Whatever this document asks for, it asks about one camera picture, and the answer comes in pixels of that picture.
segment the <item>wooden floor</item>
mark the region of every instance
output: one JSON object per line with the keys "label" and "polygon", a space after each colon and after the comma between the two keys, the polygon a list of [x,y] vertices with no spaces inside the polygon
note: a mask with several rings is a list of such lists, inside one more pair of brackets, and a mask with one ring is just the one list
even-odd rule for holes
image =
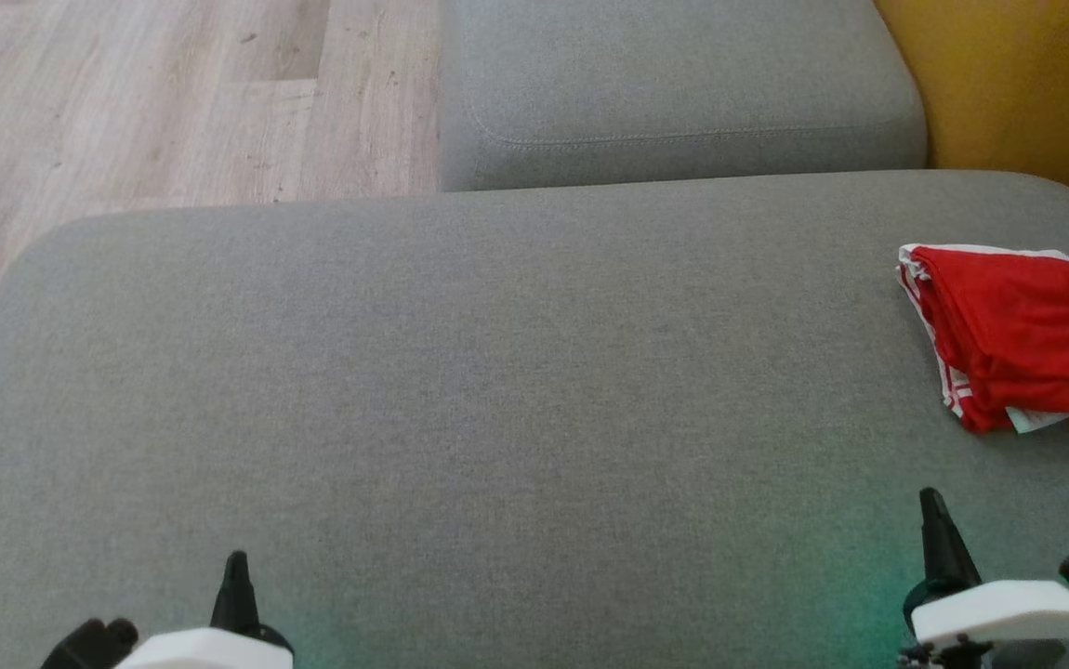
{"label": "wooden floor", "polygon": [[93,213],[436,190],[439,0],[0,0],[0,279]]}

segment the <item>folded red shirt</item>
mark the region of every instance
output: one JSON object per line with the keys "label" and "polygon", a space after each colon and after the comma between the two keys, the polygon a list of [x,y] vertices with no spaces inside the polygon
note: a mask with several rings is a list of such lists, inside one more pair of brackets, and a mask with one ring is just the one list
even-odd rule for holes
{"label": "folded red shirt", "polygon": [[973,432],[1069,417],[1069,258],[908,245],[899,280],[927,326],[944,402]]}

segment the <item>gray cushion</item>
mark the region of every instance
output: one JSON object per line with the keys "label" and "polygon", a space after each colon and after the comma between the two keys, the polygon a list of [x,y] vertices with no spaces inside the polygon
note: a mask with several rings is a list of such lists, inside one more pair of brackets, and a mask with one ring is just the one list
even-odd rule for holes
{"label": "gray cushion", "polygon": [[959,427],[904,242],[1069,252],[1069,190],[814,174],[71,224],[0,289],[0,666],[89,616],[203,625],[234,547],[303,669],[890,666],[919,487],[990,579],[1069,554],[1069,423]]}
{"label": "gray cushion", "polygon": [[450,0],[445,190],[924,166],[871,0]]}

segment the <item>stitching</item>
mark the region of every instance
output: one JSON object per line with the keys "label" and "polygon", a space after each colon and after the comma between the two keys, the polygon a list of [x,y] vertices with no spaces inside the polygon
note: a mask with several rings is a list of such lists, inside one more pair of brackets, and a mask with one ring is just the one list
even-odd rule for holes
{"label": "stitching", "polygon": [[866,130],[866,128],[881,128],[904,122],[905,118],[892,118],[883,122],[854,124],[854,125],[828,125],[828,126],[781,126],[770,128],[716,128],[715,130],[701,131],[663,131],[646,133],[645,135],[615,135],[608,137],[573,137],[572,139],[513,139],[503,137],[490,130],[476,113],[476,108],[469,98],[467,91],[462,95],[464,110],[471,120],[472,125],[478,127],[484,139],[494,144],[501,144],[512,149],[524,150],[524,152],[553,152],[553,150],[578,149],[588,145],[645,145],[645,144],[678,144],[686,141],[702,141],[706,139],[734,139],[734,137],[758,137],[763,135],[815,135],[819,131],[849,131]]}

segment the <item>yellow fabric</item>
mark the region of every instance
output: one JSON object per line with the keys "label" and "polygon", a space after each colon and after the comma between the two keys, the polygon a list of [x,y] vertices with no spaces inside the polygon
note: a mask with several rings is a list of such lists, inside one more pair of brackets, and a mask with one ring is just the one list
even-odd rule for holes
{"label": "yellow fabric", "polygon": [[1069,0],[874,0],[923,94],[930,166],[1069,186]]}

